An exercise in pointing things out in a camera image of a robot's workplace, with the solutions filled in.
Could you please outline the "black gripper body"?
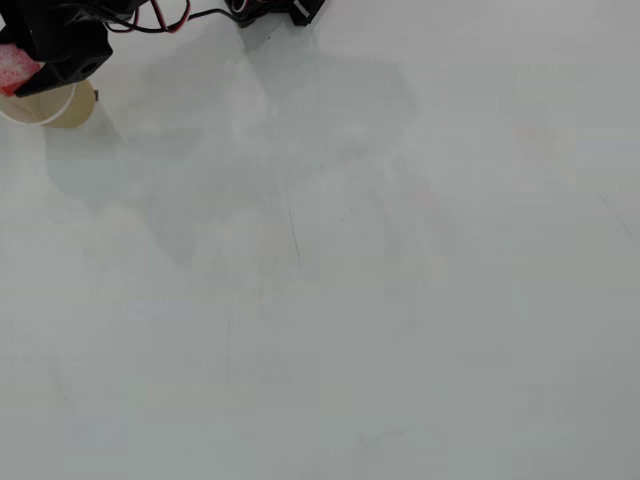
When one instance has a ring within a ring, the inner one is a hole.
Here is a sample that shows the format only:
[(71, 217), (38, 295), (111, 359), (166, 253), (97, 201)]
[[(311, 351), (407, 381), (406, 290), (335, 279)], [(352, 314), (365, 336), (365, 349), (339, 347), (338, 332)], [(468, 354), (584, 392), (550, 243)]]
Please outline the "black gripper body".
[(37, 70), (62, 63), (75, 70), (72, 83), (87, 79), (113, 54), (105, 26), (111, 1), (3, 1), (1, 43), (26, 54)]

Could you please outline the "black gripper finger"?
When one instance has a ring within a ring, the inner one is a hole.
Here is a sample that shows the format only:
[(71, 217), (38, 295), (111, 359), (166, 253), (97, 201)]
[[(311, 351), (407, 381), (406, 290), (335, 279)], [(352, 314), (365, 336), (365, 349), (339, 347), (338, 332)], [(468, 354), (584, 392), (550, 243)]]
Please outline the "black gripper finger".
[(46, 63), (16, 90), (15, 96), (25, 98), (69, 85), (73, 82), (74, 75), (75, 70), (62, 63)]

